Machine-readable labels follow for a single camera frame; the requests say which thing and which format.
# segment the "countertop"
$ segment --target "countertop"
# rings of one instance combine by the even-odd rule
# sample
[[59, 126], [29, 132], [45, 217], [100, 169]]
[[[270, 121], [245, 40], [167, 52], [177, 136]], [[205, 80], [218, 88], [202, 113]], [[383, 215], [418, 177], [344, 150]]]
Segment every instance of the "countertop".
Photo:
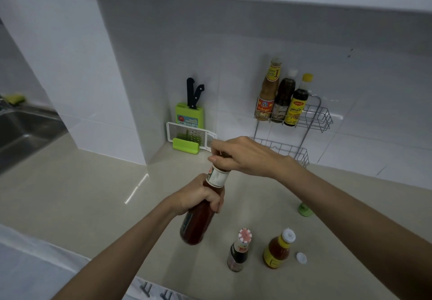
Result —
[[[167, 143], [150, 165], [140, 166], [78, 150], [66, 134], [0, 175], [0, 224], [93, 258], [165, 196], [208, 172], [208, 155]], [[430, 190], [323, 166], [308, 169], [432, 241]], [[203, 300], [396, 299], [315, 215], [299, 215], [299, 199], [276, 181], [232, 172], [225, 186], [224, 208], [201, 244], [183, 243], [183, 217], [175, 218], [138, 276]], [[235, 273], [226, 259], [242, 227], [253, 240], [246, 268]], [[286, 227], [297, 236], [291, 255], [281, 268], [268, 269], [263, 249]], [[307, 255], [306, 265], [294, 259], [296, 251]]]

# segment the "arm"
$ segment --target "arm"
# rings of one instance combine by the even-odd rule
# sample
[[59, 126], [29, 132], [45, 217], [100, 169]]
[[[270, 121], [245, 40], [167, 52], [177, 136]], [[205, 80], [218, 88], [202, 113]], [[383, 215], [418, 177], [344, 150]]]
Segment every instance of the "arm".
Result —
[[150, 250], [177, 215], [202, 200], [219, 212], [224, 191], [219, 196], [204, 187], [206, 174], [198, 175], [192, 182], [159, 203], [147, 216], [119, 239], [92, 259], [79, 271], [52, 300], [114, 300], [121, 299], [137, 274]]
[[430, 299], [432, 244], [363, 202], [249, 138], [214, 140], [209, 157], [221, 169], [271, 177], [309, 206], [340, 241], [401, 299]]

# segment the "person's left hand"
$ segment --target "person's left hand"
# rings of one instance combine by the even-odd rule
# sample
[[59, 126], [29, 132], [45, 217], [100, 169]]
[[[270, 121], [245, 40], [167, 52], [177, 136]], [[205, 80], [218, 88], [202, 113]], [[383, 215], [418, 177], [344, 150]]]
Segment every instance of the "person's left hand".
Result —
[[211, 188], [203, 185], [206, 177], [207, 174], [199, 174], [189, 184], [167, 198], [177, 215], [183, 215], [202, 200], [210, 202], [210, 208], [219, 213], [223, 205], [225, 188], [223, 187], [221, 195], [218, 195]]

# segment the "sink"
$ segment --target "sink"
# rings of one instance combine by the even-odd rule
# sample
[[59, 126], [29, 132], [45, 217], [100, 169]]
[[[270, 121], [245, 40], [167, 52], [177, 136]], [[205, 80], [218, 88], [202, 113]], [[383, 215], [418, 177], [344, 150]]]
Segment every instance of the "sink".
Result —
[[31, 107], [0, 111], [0, 173], [67, 131], [56, 112]]

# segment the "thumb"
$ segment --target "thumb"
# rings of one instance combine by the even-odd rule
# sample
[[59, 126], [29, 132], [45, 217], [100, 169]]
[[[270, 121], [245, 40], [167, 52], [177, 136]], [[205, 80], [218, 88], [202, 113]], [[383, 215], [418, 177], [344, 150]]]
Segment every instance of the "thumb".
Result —
[[203, 186], [202, 189], [204, 191], [204, 199], [206, 199], [210, 203], [210, 208], [212, 208], [212, 210], [214, 212], [218, 211], [219, 210], [219, 202], [220, 202], [219, 194], [214, 192], [209, 187]]
[[207, 158], [216, 167], [223, 170], [239, 170], [239, 164], [232, 158], [223, 158], [221, 156], [209, 156]]

